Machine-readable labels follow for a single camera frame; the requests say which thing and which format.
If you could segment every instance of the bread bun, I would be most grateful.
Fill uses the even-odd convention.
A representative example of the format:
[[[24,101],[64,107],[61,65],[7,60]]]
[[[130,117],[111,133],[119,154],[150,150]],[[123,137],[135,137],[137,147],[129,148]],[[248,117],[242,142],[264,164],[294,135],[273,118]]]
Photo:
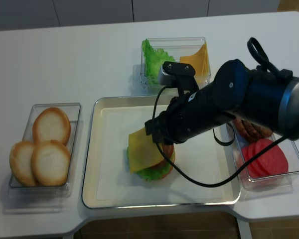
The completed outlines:
[[[71,134],[68,116],[59,108],[44,110],[34,121],[32,135],[34,143],[57,140],[66,145]]]
[[[10,168],[15,178],[24,186],[38,183],[31,170],[31,156],[35,145],[29,141],[16,143],[10,152]]]
[[[71,154],[58,141],[50,140],[36,145],[31,167],[37,181],[44,186],[60,186],[66,182]]]

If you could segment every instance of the salami slice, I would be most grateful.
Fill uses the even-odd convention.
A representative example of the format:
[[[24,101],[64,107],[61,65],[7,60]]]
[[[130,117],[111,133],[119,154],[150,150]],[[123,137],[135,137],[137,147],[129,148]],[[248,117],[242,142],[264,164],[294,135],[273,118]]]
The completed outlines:
[[[245,161],[247,162],[250,158],[248,156],[248,147],[244,147],[242,148],[241,152],[243,153],[244,155],[244,158],[245,158]],[[255,170],[251,167],[251,164],[249,164],[247,166],[247,170],[248,170],[248,173],[249,175],[252,177],[252,178],[259,178],[260,176],[255,172]]]
[[[260,152],[268,145],[272,143],[269,139],[260,139],[256,143],[255,153]],[[287,173],[289,169],[288,161],[283,153],[283,151],[276,145],[258,159],[259,167],[270,175],[277,175],[282,173]]]
[[[256,144],[252,143],[248,146],[248,157],[251,159],[253,156],[256,155]],[[256,159],[254,162],[251,163],[251,168],[255,171],[256,174],[258,174],[260,177],[265,177],[268,175],[268,172],[263,170],[261,166],[259,166],[258,159]]]
[[[171,156],[173,155],[174,152],[174,145],[166,145],[162,144],[162,150],[166,154],[166,156],[171,159]],[[152,168],[161,168],[164,167],[164,165],[168,164],[168,162],[164,159],[162,162],[154,165]]]

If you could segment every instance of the cheese slice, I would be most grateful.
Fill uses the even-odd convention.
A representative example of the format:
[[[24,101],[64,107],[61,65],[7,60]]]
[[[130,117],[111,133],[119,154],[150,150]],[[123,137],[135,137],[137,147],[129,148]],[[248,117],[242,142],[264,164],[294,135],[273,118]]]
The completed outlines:
[[[203,44],[199,51],[191,56],[181,56],[180,63],[190,64],[195,69],[195,76],[206,75],[208,66],[207,43]]]
[[[131,173],[152,167],[164,160],[151,135],[146,135],[145,128],[129,135],[128,157]]]

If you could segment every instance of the clear plastic container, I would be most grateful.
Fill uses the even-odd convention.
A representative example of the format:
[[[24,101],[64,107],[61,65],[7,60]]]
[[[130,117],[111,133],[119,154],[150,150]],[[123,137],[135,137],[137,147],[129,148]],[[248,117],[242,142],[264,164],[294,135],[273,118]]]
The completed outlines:
[[[35,195],[47,196],[47,197],[50,196],[65,197],[70,195],[69,183],[73,171],[72,169],[73,161],[75,160],[73,157],[74,155],[73,152],[75,148],[75,139],[77,136],[81,105],[79,103],[34,105],[31,109],[31,113],[22,140],[33,142],[33,138],[32,138],[33,123],[41,112],[43,112],[45,109],[50,107],[57,107],[63,110],[68,116],[71,123],[71,134],[70,134],[69,141],[66,145],[67,149],[71,153],[71,161],[70,161],[66,183],[61,186],[25,187],[16,180],[13,174],[11,174],[11,178],[9,181],[9,190],[8,190],[9,196],[11,197],[29,197]]]
[[[204,37],[187,37],[187,38],[148,38],[150,45],[154,49],[162,48],[170,56],[173,56],[176,62],[179,62],[181,56],[190,56],[195,54],[203,44],[206,43]],[[208,74],[205,76],[195,76],[199,88],[203,88],[209,84],[211,72],[208,59]],[[148,89],[149,94],[157,94],[159,90],[163,87],[160,84],[149,84],[153,80],[157,80],[157,77],[147,77],[145,75],[146,61],[144,58],[144,53],[142,51],[141,56],[141,84],[144,89]]]
[[[236,168],[238,169],[241,165],[245,163],[245,158],[241,150],[242,148],[247,147],[249,143],[241,135],[239,135],[235,127],[234,130],[235,130],[236,138],[235,141],[232,143],[231,148],[235,160],[235,165]],[[232,138],[233,131],[229,126],[227,126],[227,132],[228,132],[228,136]],[[273,134],[268,139],[275,141],[278,138],[280,138],[279,135]],[[297,150],[295,143],[287,139],[281,142],[278,146],[283,151],[288,161],[289,164],[288,173],[267,176],[267,177],[260,177],[260,178],[252,178],[248,172],[248,169],[244,169],[239,174],[239,179],[241,185],[246,191],[259,191],[263,189],[269,189],[269,188],[272,189],[279,186],[290,185],[292,184],[292,180],[295,177],[297,177],[297,175],[299,175],[299,152]]]

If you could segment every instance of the green lettuce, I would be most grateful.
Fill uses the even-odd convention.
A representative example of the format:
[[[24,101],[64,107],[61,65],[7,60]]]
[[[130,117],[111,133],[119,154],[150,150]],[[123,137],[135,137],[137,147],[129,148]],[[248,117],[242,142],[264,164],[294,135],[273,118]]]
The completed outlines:
[[[174,57],[169,56],[166,51],[162,48],[158,48],[157,50],[153,49],[150,45],[149,40],[145,40],[142,42],[142,50],[145,58],[145,75],[147,77],[154,77],[155,80],[150,80],[149,84],[158,84],[157,76],[159,73],[160,66],[165,61],[175,62]]]

